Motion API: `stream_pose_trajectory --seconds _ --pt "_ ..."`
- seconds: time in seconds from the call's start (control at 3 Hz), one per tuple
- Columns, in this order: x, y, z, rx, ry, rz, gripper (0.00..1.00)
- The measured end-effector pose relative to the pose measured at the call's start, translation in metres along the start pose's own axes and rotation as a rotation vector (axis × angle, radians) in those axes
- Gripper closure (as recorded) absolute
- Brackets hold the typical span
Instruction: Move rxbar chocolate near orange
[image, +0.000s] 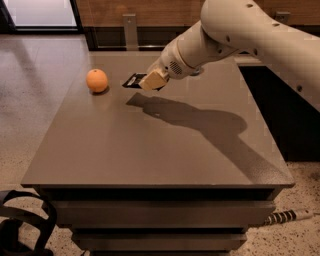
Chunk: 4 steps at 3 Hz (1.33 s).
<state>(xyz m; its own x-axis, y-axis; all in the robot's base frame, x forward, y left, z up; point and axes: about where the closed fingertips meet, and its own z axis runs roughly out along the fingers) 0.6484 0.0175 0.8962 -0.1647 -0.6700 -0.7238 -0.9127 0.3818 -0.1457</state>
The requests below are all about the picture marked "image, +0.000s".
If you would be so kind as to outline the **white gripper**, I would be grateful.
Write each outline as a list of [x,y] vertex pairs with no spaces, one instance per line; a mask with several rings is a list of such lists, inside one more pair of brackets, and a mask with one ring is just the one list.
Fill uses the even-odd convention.
[[179,38],[172,40],[149,67],[149,71],[139,82],[143,90],[160,89],[168,83],[169,79],[181,80],[196,70],[184,61],[178,42]]

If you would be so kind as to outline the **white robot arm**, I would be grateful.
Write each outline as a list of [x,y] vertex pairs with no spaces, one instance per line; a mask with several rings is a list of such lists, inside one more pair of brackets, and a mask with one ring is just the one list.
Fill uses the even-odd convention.
[[253,0],[206,0],[200,20],[164,48],[139,86],[162,88],[241,51],[320,110],[320,38],[272,19]]

